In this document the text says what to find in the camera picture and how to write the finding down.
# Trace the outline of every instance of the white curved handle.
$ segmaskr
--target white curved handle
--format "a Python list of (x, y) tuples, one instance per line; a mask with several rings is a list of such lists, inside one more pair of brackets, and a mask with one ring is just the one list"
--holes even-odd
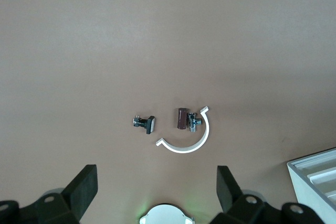
[(174, 145), (167, 143), (165, 139), (161, 138), (156, 142), (156, 145), (159, 146), (160, 144), (162, 144), (168, 150), (172, 152), (176, 152), (176, 153), (190, 153), (190, 152), (194, 152), (195, 150), (198, 150), (199, 148), (202, 147), (202, 145), (205, 143), (205, 141), (207, 140), (209, 136), (209, 121), (205, 114), (208, 111), (209, 111), (208, 106), (205, 106), (204, 108), (201, 109), (201, 115), (205, 122), (205, 132), (202, 138), (196, 144), (189, 146), (189, 147), (176, 147)]

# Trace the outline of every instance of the brown cylinder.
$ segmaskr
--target brown cylinder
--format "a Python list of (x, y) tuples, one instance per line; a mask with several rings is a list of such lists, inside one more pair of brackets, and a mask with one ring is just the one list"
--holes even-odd
[(179, 117), (177, 119), (177, 128), (180, 130), (185, 130), (187, 128), (187, 117), (188, 117), (187, 108), (179, 108)]

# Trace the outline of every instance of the dark brown cylindrical object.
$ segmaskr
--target dark brown cylindrical object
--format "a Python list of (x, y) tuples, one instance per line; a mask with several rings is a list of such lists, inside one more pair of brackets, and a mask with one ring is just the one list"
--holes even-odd
[(180, 130), (185, 130), (187, 128), (187, 117), (188, 117), (187, 108), (179, 108), (179, 117), (177, 119), (177, 128)]

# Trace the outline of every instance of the gray surface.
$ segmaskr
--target gray surface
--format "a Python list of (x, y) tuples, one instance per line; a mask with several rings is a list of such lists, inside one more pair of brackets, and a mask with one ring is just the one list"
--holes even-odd
[[(0, 199), (21, 205), (97, 164), (82, 219), (173, 203), (207, 223), (216, 166), (280, 207), (286, 161), (335, 147), (336, 0), (0, 0)], [(177, 108), (209, 106), (200, 139)], [(135, 115), (157, 118), (146, 135)]]

